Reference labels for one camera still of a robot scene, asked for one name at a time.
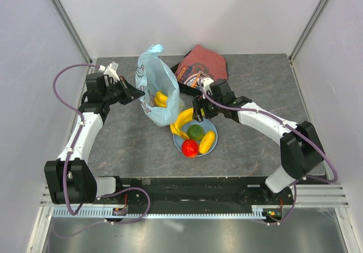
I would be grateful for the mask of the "yellow banana bunch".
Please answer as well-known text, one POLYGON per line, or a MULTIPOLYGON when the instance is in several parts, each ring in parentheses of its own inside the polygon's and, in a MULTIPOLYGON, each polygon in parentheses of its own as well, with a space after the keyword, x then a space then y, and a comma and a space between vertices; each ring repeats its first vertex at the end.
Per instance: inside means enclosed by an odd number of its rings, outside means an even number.
POLYGON ((154 103, 157 107, 167 107, 168 96, 163 94, 161 91, 157 91, 154 97, 154 103))
POLYGON ((170 125, 170 131, 172 134, 181 137, 184 140, 188 140, 189 136, 186 132, 182 131, 182 127, 191 121, 193 121, 193 108, 189 108, 181 112, 176 121, 170 125))

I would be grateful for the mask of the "green mango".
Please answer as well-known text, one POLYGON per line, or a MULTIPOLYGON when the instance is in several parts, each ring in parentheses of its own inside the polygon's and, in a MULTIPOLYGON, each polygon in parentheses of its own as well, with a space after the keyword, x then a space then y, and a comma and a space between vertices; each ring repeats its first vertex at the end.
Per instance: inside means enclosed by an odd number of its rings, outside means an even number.
POLYGON ((200 141, 204 137, 205 132, 200 125, 193 124, 188 128, 187 135, 190 140, 200 141))

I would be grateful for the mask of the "light blue plastic bag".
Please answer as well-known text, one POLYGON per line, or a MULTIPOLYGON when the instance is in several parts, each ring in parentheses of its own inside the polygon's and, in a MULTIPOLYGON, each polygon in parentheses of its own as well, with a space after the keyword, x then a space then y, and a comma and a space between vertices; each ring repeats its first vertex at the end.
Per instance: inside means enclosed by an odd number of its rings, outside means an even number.
POLYGON ((185 109, 174 73, 159 58, 163 51, 163 46, 157 44, 143 52, 138 58, 135 75, 136 88, 145 93, 139 98, 141 107, 146 116, 160 127, 173 124, 185 109))

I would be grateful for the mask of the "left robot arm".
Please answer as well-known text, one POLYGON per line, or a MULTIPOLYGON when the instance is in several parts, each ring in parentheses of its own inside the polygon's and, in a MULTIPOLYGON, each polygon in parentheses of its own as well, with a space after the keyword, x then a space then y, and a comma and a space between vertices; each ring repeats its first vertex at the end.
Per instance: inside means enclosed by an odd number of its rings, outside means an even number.
POLYGON ((54 204, 88 204, 103 195, 113 204, 124 199, 120 179, 115 176, 95 178, 88 167, 88 158, 110 106, 126 105, 144 94, 124 78, 113 79, 101 72, 86 77, 86 92, 72 135, 58 158, 47 161, 44 167, 54 204))

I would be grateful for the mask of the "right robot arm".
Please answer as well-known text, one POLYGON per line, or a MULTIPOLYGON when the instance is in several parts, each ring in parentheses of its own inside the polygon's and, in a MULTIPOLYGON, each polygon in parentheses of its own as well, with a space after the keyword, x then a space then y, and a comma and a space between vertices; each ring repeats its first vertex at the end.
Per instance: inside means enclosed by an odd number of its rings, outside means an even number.
POLYGON ((224 79, 198 81, 202 94, 193 99, 193 118, 211 119, 219 114, 249 126, 280 147, 281 165, 264 181, 261 200, 273 204, 280 192, 297 182, 324 161, 324 151, 317 132, 308 121, 296 123, 265 111, 251 99, 236 97, 224 79))

